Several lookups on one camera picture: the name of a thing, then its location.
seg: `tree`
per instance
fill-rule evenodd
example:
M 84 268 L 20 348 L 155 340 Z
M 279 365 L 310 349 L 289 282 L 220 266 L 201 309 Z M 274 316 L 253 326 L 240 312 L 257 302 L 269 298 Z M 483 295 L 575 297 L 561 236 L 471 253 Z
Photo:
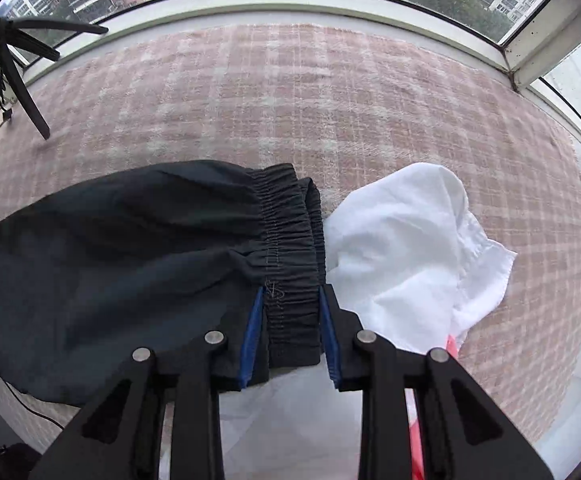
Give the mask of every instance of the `tree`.
M 497 10 L 488 10 L 481 0 L 411 0 L 463 23 L 493 41 L 502 39 L 513 22 Z

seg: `blue stripe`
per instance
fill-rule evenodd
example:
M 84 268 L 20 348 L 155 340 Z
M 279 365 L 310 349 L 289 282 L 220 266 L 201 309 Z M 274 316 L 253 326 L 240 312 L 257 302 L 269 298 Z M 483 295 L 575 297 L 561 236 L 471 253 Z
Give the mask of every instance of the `blue stripe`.
M 239 385 L 245 388 L 253 376 L 254 358 L 257 354 L 259 336 L 262 333 L 262 310 L 264 305 L 264 287 L 261 286 L 254 298 L 253 308 L 248 317 L 248 325 L 244 332 L 244 341 L 239 355 Z
M 339 345 L 335 337 L 333 319 L 331 318 L 330 310 L 328 310 L 327 295 L 325 295 L 322 287 L 319 287 L 319 328 L 322 333 L 324 352 L 327 355 L 328 375 L 330 375 L 335 387 L 339 388 L 342 382 Z

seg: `metal pin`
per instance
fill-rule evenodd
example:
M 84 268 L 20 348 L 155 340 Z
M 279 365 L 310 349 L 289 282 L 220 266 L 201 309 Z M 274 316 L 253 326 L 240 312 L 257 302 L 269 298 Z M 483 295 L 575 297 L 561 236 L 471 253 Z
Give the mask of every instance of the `metal pin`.
M 360 330 L 357 333 L 357 339 L 362 343 L 375 343 L 377 334 L 373 330 Z
M 206 333 L 204 340 L 210 345 L 218 345 L 224 341 L 224 335 L 219 330 L 211 330 Z
M 141 363 L 150 357 L 150 350 L 148 348 L 138 348 L 132 353 L 133 360 Z
M 443 348 L 433 348 L 431 350 L 431 359 L 438 363 L 445 363 L 449 360 L 449 353 Z

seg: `red fabric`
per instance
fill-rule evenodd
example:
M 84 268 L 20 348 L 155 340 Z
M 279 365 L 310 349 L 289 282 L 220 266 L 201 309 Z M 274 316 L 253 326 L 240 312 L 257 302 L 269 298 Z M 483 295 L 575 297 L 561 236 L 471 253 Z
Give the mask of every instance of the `red fabric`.
M 449 336 L 446 341 L 446 350 L 457 359 L 458 348 L 455 338 Z M 424 480 L 424 457 L 422 455 L 422 441 L 419 434 L 419 424 L 415 421 L 410 428 L 411 462 L 413 463 L 413 480 Z

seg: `elastic waistband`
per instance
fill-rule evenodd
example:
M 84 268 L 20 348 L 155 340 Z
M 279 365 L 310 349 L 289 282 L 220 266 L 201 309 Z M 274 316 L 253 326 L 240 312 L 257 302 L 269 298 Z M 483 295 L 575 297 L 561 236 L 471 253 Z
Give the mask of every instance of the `elastic waistband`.
M 265 230 L 260 264 L 269 367 L 318 364 L 319 285 L 326 274 L 319 192 L 310 179 L 298 181 L 291 164 L 250 171 Z

